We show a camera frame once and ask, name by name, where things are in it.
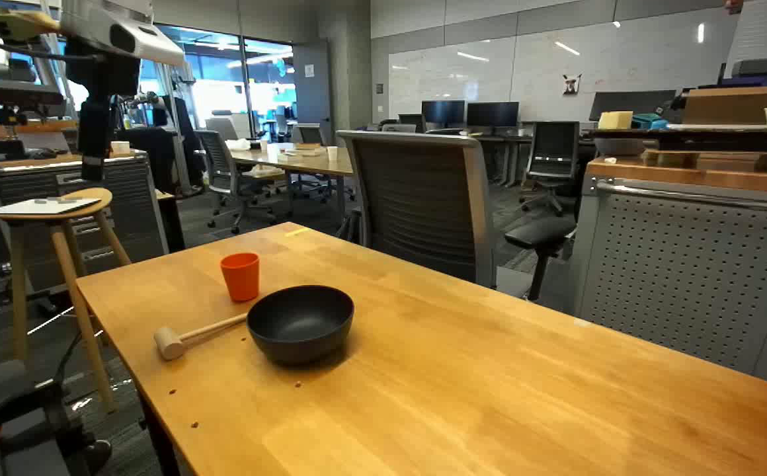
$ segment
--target mallet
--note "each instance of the mallet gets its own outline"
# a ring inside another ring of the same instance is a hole
[[[239,323],[246,323],[250,315],[239,315],[239,316],[231,316],[231,320],[219,320],[219,323],[213,323],[213,326],[204,326],[204,327],[196,327],[190,334],[184,334],[177,335],[172,327],[159,327],[153,334],[153,343],[156,343],[156,355],[168,361],[184,357],[189,351],[190,343],[196,343],[200,338],[209,335],[209,334],[217,334],[223,327],[231,327],[231,326],[239,326]]]

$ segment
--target cable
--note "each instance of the cable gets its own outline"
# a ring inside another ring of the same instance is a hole
[[[3,45],[0,51],[32,55],[32,59],[49,59],[49,61],[67,61],[67,64],[95,64],[103,61],[103,55],[59,55],[59,53],[42,53],[42,51],[29,51],[29,48],[16,48],[16,45]]]
[[[71,351],[75,351],[75,345],[78,345],[79,338],[83,338],[83,334],[75,331],[75,338],[70,340],[67,355],[59,361],[55,384],[63,384],[63,379],[67,379],[67,361],[70,361],[70,357],[71,357]]]

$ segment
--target ceiling light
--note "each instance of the ceiling light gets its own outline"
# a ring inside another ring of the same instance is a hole
[[[699,24],[699,45],[707,41],[707,24]]]
[[[472,55],[472,53],[464,53],[464,51],[459,51],[459,55],[468,59],[468,61],[489,64],[489,59],[485,59],[485,55]]]
[[[554,45],[558,45],[562,51],[566,51],[566,53],[573,53],[573,55],[580,55],[580,51],[574,51],[574,48],[566,45],[566,41],[554,41]]]

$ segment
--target wooden stool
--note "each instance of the wooden stool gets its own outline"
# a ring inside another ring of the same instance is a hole
[[[59,253],[59,261],[61,261],[61,271],[63,271],[63,279],[67,279],[67,289],[70,289],[70,299],[71,299],[71,307],[75,307],[78,327],[79,327],[85,348],[90,355],[94,384],[95,384],[95,388],[100,393],[103,408],[112,409],[115,408],[115,392],[112,392],[112,384],[108,384],[107,365],[100,360],[100,348],[95,343],[95,327],[94,327],[94,320],[90,320],[90,308],[85,303],[85,297],[78,289],[78,261],[75,261],[78,244],[75,244],[70,219],[94,216],[99,223],[103,237],[115,249],[120,264],[131,264],[131,256],[127,256],[126,246],[120,244],[115,226],[103,216],[103,212],[115,200],[112,191],[87,188],[87,191],[70,193],[63,199],[99,199],[99,200],[90,203],[90,205],[83,205],[83,208],[75,208],[75,212],[63,212],[63,215],[0,215],[0,223],[7,223],[8,229],[10,229],[13,355],[16,355],[16,360],[28,360],[29,357],[25,224],[46,223],[49,229],[51,229],[51,244],[54,244],[54,249]]]

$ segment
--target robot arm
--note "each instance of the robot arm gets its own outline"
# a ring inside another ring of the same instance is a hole
[[[131,59],[185,69],[185,53],[151,20],[151,0],[63,0],[61,32]]]
[[[70,64],[67,77],[90,98],[79,114],[85,180],[103,176],[115,133],[112,94],[135,94],[141,59],[181,69],[190,78],[185,53],[151,20],[151,0],[63,0],[61,32],[70,55],[100,53],[99,64]]]

